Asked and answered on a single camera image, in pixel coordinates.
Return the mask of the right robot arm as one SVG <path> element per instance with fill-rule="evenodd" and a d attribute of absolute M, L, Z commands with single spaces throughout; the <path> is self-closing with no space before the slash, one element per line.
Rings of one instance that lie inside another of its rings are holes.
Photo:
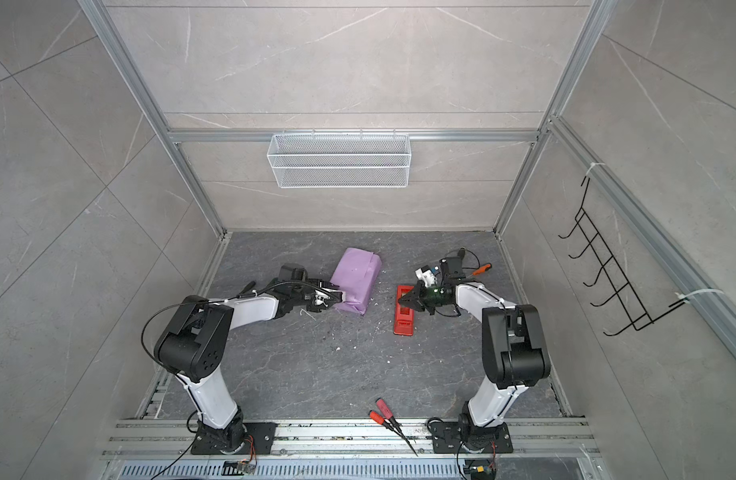
<path fill-rule="evenodd" d="M 459 415 L 458 438 L 463 448 L 481 451 L 506 435 L 510 408 L 551 373 L 537 308 L 507 301 L 476 282 L 427 287 L 419 281 L 397 305 L 430 314 L 453 305 L 480 321 L 485 377 Z"/>

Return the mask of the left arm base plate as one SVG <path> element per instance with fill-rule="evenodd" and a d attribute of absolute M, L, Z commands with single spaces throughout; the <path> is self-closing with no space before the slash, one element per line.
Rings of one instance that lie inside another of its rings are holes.
<path fill-rule="evenodd" d="M 231 422 L 225 429 L 197 423 L 196 440 L 190 453 L 207 455 L 247 455 L 271 453 L 278 424 L 273 422 Z"/>

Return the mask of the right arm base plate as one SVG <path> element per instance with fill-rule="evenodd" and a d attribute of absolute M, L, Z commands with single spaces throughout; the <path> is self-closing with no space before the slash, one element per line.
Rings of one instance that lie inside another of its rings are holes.
<path fill-rule="evenodd" d="M 433 451 L 436 454 L 514 452 L 506 424 L 481 428 L 463 421 L 443 421 L 433 417 L 425 422 L 425 427 L 432 438 Z"/>

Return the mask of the red tape dispenser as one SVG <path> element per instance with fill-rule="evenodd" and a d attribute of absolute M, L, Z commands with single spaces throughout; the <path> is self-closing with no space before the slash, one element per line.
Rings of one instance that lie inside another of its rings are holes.
<path fill-rule="evenodd" d="M 413 289 L 410 285 L 400 285 L 396 290 L 395 316 L 393 333 L 399 336 L 412 336 L 414 334 L 415 312 L 400 304 L 400 299 Z"/>

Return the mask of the pink wrapping paper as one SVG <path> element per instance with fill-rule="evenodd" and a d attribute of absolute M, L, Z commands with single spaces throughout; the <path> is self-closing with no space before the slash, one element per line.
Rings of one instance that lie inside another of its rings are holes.
<path fill-rule="evenodd" d="M 336 310 L 364 315 L 373 286 L 382 267 L 380 257 L 370 251 L 347 248 L 330 282 L 343 292 Z"/>

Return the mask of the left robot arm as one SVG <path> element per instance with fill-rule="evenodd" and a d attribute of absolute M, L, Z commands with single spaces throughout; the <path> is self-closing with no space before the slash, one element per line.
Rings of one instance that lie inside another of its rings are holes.
<path fill-rule="evenodd" d="M 281 318 L 296 307 L 321 312 L 342 301 L 343 292 L 329 282 L 288 280 L 261 289 L 250 283 L 226 299 L 190 295 L 157 311 L 175 313 L 155 345 L 144 351 L 175 376 L 195 406 L 194 454 L 235 454 L 250 446 L 243 413 L 221 372 L 229 333 Z"/>

